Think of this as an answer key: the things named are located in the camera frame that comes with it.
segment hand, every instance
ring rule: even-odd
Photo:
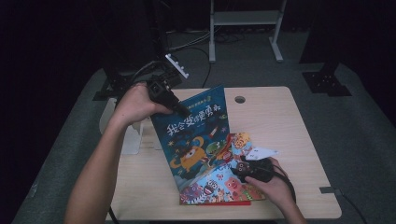
[[[120,100],[111,119],[129,126],[155,113],[171,114],[172,110],[152,102],[146,83],[140,82],[132,86]]]
[[[271,163],[275,166],[275,171],[283,174],[277,167],[280,168],[279,162],[274,158],[269,158]],[[247,176],[245,180],[260,189],[265,197],[274,203],[277,207],[284,204],[294,203],[291,196],[290,189],[288,185],[281,180],[279,177],[274,176],[268,183],[262,182],[250,176]]]

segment cartoon illustration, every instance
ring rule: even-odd
[[[210,202],[211,202],[211,203],[218,203],[218,202],[219,202],[218,196],[217,196],[217,195],[213,195],[213,196],[210,198]]]
[[[201,194],[198,197],[193,198],[192,200],[188,200],[187,203],[204,203],[207,201],[208,197],[210,197],[211,194],[215,192],[216,189],[219,188],[219,185],[216,181],[214,180],[209,180],[206,185],[204,186],[204,189],[202,190]]]
[[[182,166],[187,173],[190,171],[191,167],[193,167],[195,164],[198,162],[207,162],[208,157],[206,156],[206,153],[201,146],[204,144],[204,138],[201,136],[195,137],[193,140],[198,141],[199,145],[198,146],[192,146],[189,150],[183,150],[180,154],[182,157],[180,158],[180,163],[176,164],[176,158],[173,158],[170,161],[170,166],[172,168],[178,168]]]
[[[225,202],[224,195],[225,195],[224,189],[218,189],[218,197],[220,203]]]
[[[225,193],[225,197],[227,198],[227,202],[232,202],[233,201],[233,195],[231,195],[230,192]]]
[[[233,197],[238,201],[252,200],[252,196],[245,189],[245,185],[235,177],[230,177],[225,183],[225,187],[233,194]]]
[[[225,145],[225,140],[220,142],[213,142],[206,147],[206,153],[208,155],[216,155],[225,147]]]
[[[183,203],[190,202],[196,198],[198,198],[204,189],[202,186],[199,186],[197,183],[193,183],[189,185],[188,188],[184,188],[180,193],[180,200]]]
[[[236,133],[233,136],[233,158],[237,161],[240,161],[241,156],[245,156],[248,154],[248,151],[251,149],[250,147],[250,137],[247,133]]]

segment round hole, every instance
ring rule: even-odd
[[[243,97],[243,96],[236,96],[236,97],[235,97],[235,101],[236,101],[238,104],[242,104],[242,103],[244,103],[244,102],[246,101],[246,99],[245,99],[245,97]]]

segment table top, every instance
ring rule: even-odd
[[[203,89],[174,90],[184,100]],[[305,218],[339,218],[318,154],[290,90],[286,87],[226,88],[230,132],[249,133],[253,146],[278,150],[275,158],[288,173]],[[239,104],[235,97],[244,97]],[[268,200],[251,205],[179,205],[177,186],[166,158],[154,149],[157,135],[149,119],[142,121],[143,136],[137,155],[121,155],[112,201],[119,220],[279,219],[280,211]]]

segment colorful illustration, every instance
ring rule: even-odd
[[[169,163],[181,204],[262,200],[258,189],[241,183],[232,168],[251,149],[247,133],[230,134],[224,88],[181,102],[191,114],[151,116]]]

